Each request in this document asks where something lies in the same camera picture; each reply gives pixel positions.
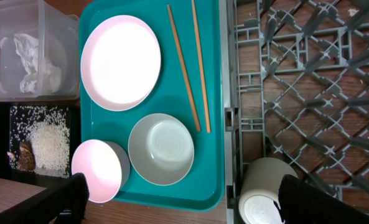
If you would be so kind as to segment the white cup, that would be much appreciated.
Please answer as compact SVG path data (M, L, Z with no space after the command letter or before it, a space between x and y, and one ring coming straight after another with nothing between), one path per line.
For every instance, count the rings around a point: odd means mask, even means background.
M284 175L297 177L282 160L264 157L252 162L244 175L238 204L242 220L248 224L282 223L278 192Z

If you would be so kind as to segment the grey-white bowl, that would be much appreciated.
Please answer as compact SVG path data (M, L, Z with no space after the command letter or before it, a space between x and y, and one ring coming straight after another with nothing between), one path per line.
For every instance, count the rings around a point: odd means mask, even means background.
M180 182L191 170L195 148L188 129L163 113L141 118L128 140L129 160L147 182L168 186Z

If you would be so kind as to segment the white tissue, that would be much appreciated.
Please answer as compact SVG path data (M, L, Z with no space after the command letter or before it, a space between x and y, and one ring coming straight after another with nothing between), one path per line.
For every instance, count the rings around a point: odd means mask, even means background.
M14 43L16 54L20 56L27 72L20 82L20 91L35 93L40 83L39 77L42 77L42 92L45 94L57 92L62 82L62 70L49 58L39 60L39 40L28 34L15 34Z

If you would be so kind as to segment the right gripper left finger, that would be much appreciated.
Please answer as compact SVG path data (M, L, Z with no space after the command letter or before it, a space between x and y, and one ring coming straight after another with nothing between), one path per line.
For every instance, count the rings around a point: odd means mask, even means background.
M84 174L77 173L1 212L0 224L81 223L89 195Z

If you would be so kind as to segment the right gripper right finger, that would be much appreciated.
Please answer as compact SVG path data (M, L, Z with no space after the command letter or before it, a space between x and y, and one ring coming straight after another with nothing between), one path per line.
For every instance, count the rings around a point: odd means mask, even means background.
M369 215L290 174L279 186L277 210L288 224L369 224Z

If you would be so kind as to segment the rice and meat leftovers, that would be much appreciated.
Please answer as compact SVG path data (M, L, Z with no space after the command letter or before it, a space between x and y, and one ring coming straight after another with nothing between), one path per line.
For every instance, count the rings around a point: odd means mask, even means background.
M69 108L14 105L9 110L9 166L22 172L70 175Z

